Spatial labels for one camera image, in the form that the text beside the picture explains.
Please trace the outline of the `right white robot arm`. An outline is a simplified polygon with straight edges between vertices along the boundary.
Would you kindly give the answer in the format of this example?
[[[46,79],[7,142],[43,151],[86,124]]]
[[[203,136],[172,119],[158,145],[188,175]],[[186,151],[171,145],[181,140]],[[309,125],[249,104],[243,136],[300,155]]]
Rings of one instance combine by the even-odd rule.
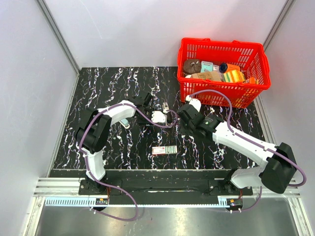
[[[224,190],[230,195],[245,187],[266,187],[282,194],[295,175],[296,160],[290,145],[275,145],[261,141],[233,127],[222,118],[210,114],[204,116],[193,105],[185,104],[178,112],[185,129],[200,138],[222,144],[248,157],[257,167],[232,170]]]

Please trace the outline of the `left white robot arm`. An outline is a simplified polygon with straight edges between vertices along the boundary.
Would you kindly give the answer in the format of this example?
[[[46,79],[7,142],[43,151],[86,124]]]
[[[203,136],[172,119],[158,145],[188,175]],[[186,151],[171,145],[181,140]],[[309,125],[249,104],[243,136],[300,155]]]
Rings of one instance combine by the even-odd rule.
[[[89,188],[95,194],[104,193],[107,187],[106,181],[103,180],[105,169],[102,150],[107,143],[111,126],[122,122],[123,119],[133,117],[137,118],[140,126],[149,126],[152,112],[153,96],[145,91],[110,107],[97,110],[86,109],[83,112],[75,132],[75,139],[79,150],[88,158],[87,177],[92,179]]]

